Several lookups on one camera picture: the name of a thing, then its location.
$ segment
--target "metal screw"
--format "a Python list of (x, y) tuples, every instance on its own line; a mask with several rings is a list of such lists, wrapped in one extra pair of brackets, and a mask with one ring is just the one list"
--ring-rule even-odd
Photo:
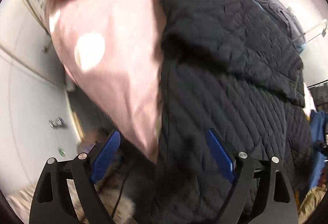
[(81, 153), (79, 154), (79, 159), (83, 160), (87, 158), (87, 154), (86, 153)]
[(49, 158), (47, 163), (48, 164), (53, 164), (55, 162), (55, 159), (53, 157)]
[(276, 156), (273, 156), (271, 160), (273, 163), (279, 163), (279, 158), (277, 158)]
[(238, 156), (243, 159), (247, 158), (247, 154), (245, 152), (239, 152)]
[(49, 120), (49, 125), (52, 129), (65, 128), (65, 123), (62, 118), (58, 118), (56, 121)]

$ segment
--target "cabinet handle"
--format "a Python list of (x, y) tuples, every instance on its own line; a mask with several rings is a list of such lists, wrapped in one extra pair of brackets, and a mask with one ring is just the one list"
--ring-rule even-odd
[(52, 129), (64, 128), (65, 124), (62, 118), (58, 118), (55, 121), (49, 120), (49, 125)]

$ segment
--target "black cable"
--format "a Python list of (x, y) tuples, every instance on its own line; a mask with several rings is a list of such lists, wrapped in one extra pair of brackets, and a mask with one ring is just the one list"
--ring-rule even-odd
[[(100, 195), (103, 192), (105, 185), (116, 175), (117, 171), (119, 171), (122, 166), (123, 166), (123, 164), (120, 163), (110, 174), (108, 174), (106, 176), (106, 178), (103, 180), (103, 182), (101, 183), (101, 186), (98, 189), (98, 195)], [(86, 219), (86, 215), (84, 214), (84, 216), (81, 218), (80, 222), (83, 223), (83, 221), (85, 219)]]
[(117, 202), (116, 202), (116, 204), (115, 204), (115, 206), (114, 206), (114, 209), (113, 209), (113, 212), (112, 212), (112, 215), (111, 215), (112, 219), (114, 219), (114, 215), (115, 215), (115, 212), (116, 212), (117, 206), (118, 206), (118, 204), (119, 204), (119, 202), (120, 202), (120, 200), (121, 200), (121, 196), (122, 196), (122, 193), (123, 193), (123, 188), (124, 188), (125, 181), (126, 181), (127, 178), (129, 177), (129, 174), (130, 174), (131, 170), (133, 169), (134, 164), (137, 162), (137, 160), (134, 161), (134, 163), (132, 164), (132, 166), (130, 167), (130, 169), (127, 171), (126, 176), (125, 176), (125, 179), (124, 179), (123, 182), (122, 182), (122, 186), (121, 186), (121, 190), (120, 190), (120, 195), (119, 195), (119, 197), (118, 197), (118, 199), (117, 199)]

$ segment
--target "beige fabric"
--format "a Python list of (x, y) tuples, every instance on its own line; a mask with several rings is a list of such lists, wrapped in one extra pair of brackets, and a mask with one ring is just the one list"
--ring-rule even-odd
[[(95, 189), (99, 193), (99, 197), (110, 215), (119, 198), (120, 188), (123, 183), (123, 180), (116, 174), (116, 168), (117, 165), (110, 166), (104, 179), (95, 185)], [(67, 184), (78, 219), (83, 223), (88, 223), (80, 204), (74, 181), (67, 180)], [(6, 197), (9, 205), (24, 224), (28, 224), (35, 187), (36, 184), (33, 184)], [(134, 208), (134, 202), (122, 194), (113, 217), (115, 224), (137, 224), (132, 218)]]
[(327, 189), (322, 187), (314, 187), (306, 194), (303, 203), (298, 210), (298, 224), (303, 224), (320, 204)]
[[(82, 206), (76, 193), (73, 180), (67, 180), (69, 193), (72, 198), (75, 212), (79, 220), (84, 216)], [(28, 224), (30, 218), (30, 209), (33, 200), (36, 184), (33, 184), (27, 188), (24, 188), (12, 195), (6, 197), (9, 205), (14, 210), (16, 215), (25, 223)]]
[(316, 112), (317, 109), (315, 107), (314, 100), (309, 89), (307, 88), (305, 83), (303, 83), (303, 85), (304, 85), (304, 100), (305, 100), (305, 107), (303, 108), (303, 111), (309, 119), (311, 115), (311, 110), (314, 110)]

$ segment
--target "quilted black jacket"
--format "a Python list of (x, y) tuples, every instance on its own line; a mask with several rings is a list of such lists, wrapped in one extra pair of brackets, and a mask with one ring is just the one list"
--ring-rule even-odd
[(253, 158), (277, 156), (293, 189), (304, 188), (311, 136), (291, 41), (250, 0), (160, 1), (164, 109), (152, 223), (215, 220), (231, 185), (206, 145), (211, 127)]

